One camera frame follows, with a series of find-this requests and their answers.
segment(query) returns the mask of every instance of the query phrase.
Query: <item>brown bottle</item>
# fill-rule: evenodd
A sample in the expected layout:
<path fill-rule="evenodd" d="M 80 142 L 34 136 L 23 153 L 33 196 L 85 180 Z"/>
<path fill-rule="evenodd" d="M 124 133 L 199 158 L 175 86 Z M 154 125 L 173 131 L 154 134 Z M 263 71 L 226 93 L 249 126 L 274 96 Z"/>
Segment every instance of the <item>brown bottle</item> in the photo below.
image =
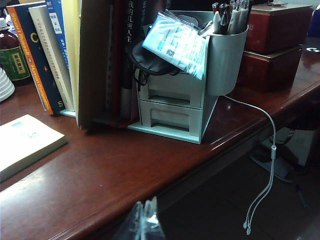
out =
<path fill-rule="evenodd" d="M 26 85 L 32 76 L 18 38 L 8 29 L 6 20 L 0 18 L 0 64 L 15 86 Z"/>

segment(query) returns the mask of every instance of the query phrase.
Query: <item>white desk organizer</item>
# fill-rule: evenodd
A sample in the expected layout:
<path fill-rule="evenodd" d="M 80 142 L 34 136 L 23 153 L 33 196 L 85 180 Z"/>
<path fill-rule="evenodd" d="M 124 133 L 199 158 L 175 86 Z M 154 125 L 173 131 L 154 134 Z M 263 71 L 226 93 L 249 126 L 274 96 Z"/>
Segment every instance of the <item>white desk organizer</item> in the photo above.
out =
<path fill-rule="evenodd" d="M 210 11 L 174 13 L 204 22 L 213 18 Z M 236 85 L 247 32 L 207 37 L 202 80 L 186 73 L 149 76 L 138 92 L 140 121 L 128 128 L 200 144 L 218 97 Z"/>

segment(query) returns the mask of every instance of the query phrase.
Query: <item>white book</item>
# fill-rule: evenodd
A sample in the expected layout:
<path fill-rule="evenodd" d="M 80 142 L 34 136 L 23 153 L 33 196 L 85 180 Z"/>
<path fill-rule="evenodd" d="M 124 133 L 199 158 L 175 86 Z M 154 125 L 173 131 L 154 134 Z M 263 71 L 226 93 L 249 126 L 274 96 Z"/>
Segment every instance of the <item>white book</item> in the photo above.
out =
<path fill-rule="evenodd" d="M 0 136 L 1 182 L 67 143 L 63 134 L 30 115 L 0 126 Z"/>
<path fill-rule="evenodd" d="M 51 68 L 54 80 L 61 94 L 65 109 L 74 112 L 75 106 L 69 71 L 60 50 L 56 33 L 50 20 L 47 5 L 30 7 L 29 12 Z"/>
<path fill-rule="evenodd" d="M 81 0 L 61 0 L 66 51 L 75 108 L 79 125 L 79 56 Z"/>

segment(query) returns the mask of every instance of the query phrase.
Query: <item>drawer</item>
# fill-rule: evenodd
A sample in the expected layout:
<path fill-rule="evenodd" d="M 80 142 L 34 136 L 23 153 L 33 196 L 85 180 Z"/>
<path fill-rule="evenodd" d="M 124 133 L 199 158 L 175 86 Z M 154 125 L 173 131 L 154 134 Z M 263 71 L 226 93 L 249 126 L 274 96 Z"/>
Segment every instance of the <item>drawer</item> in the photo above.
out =
<path fill-rule="evenodd" d="M 204 81 L 186 73 L 176 76 L 150 75 L 147 84 L 141 86 L 139 98 L 163 104 L 201 108 L 204 86 Z"/>
<path fill-rule="evenodd" d="M 168 105 L 140 100 L 142 126 L 168 127 L 199 137 L 201 132 L 201 111 L 194 108 Z"/>

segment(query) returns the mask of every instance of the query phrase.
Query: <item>bottle cap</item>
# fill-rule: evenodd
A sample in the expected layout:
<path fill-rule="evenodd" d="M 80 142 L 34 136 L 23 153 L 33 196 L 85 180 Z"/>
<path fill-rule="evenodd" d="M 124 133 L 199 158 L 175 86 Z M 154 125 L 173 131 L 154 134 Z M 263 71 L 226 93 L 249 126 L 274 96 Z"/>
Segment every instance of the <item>bottle cap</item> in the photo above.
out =
<path fill-rule="evenodd" d="M 6 23 L 6 20 L 3 17 L 1 17 L 0 18 L 0 31 L 1 30 L 7 30 L 7 29 L 9 29 L 9 27 L 8 27 L 8 25 Z"/>

